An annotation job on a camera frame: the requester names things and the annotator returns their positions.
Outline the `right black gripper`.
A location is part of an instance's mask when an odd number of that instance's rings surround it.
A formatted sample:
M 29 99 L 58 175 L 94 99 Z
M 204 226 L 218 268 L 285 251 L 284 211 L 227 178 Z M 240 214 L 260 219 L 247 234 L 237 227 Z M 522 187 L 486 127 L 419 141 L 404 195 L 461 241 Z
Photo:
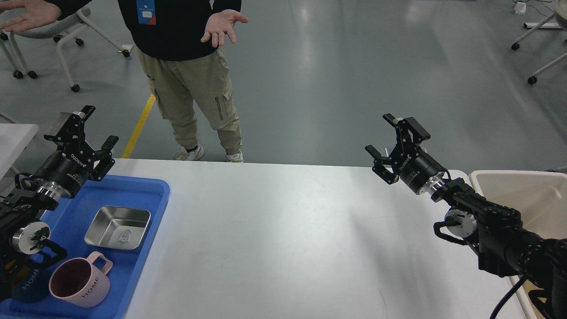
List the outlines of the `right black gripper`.
M 432 177 L 441 178 L 445 167 L 421 150 L 421 143 L 431 138 L 431 134 L 413 117 L 397 118 L 387 113 L 383 119 L 394 127 L 396 143 L 387 155 L 373 146 L 367 145 L 365 151 L 374 159 L 372 171 L 388 184 L 401 179 L 412 192 L 423 194 Z

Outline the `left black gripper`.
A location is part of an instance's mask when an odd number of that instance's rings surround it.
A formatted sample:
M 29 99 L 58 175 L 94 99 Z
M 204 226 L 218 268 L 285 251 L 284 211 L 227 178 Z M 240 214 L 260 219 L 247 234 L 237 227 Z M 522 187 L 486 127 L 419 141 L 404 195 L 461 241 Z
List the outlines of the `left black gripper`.
M 87 180 L 101 181 L 112 169 L 112 149 L 118 136 L 108 136 L 99 151 L 85 140 L 84 126 L 95 111 L 85 105 L 80 111 L 61 113 L 44 139 L 57 145 L 57 150 L 35 172 L 35 187 L 53 187 L 64 198 L 74 198 Z

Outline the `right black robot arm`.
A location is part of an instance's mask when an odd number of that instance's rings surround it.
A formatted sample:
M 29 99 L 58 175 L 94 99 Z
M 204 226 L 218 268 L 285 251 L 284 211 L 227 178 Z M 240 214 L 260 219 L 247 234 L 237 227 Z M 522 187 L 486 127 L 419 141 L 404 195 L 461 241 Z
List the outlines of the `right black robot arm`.
M 374 158 L 373 172 L 388 184 L 402 180 L 417 195 L 445 201 L 450 209 L 435 222 L 434 234 L 458 245 L 469 246 L 478 257 L 478 268 L 499 277 L 519 280 L 498 302 L 490 317 L 496 318 L 505 303 L 530 281 L 536 289 L 528 296 L 547 319 L 567 316 L 567 261 L 565 239 L 543 239 L 523 228 L 514 208 L 486 200 L 464 179 L 453 179 L 446 168 L 421 148 L 431 135 L 413 117 L 383 119 L 396 131 L 396 145 L 386 156 L 372 145 L 365 147 Z

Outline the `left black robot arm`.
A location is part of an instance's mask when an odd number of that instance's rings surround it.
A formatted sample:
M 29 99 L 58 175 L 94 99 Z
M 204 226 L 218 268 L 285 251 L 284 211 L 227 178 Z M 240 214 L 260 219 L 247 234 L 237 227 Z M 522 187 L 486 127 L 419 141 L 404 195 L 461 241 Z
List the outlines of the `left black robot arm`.
M 50 239 L 51 230 L 40 220 L 45 211 L 57 209 L 61 198 L 75 198 L 85 182 L 101 181 L 115 160 L 117 136 L 108 136 L 99 150 L 85 139 L 85 123 L 95 106 L 61 113 L 44 139 L 56 150 L 33 173 L 16 174 L 13 190 L 1 201 L 0 252 L 1 299 L 12 298 L 18 275 L 24 270 L 43 270 L 67 257 L 67 251 Z

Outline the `person's right hand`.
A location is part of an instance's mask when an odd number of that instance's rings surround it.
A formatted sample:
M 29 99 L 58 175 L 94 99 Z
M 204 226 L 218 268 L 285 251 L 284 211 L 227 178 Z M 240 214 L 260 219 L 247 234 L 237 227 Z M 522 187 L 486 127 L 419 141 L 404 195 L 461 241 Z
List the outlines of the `person's right hand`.
M 44 0 L 8 0 L 0 4 L 2 11 L 22 8 L 20 16 L 2 22 L 0 28 L 8 32 L 23 32 L 56 22 L 62 15 L 61 9 Z

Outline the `person's left hand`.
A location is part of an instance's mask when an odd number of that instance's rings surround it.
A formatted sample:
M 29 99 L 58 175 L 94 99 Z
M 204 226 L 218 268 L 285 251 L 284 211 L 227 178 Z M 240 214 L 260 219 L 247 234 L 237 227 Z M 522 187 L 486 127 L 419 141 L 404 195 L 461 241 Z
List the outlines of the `person's left hand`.
M 237 35 L 234 30 L 235 24 L 248 22 L 249 17 L 232 9 L 214 13 L 207 20 L 200 42 L 210 42 L 212 47 L 218 48 L 224 46 L 225 39 L 228 38 L 232 44 L 235 44 L 237 42 Z

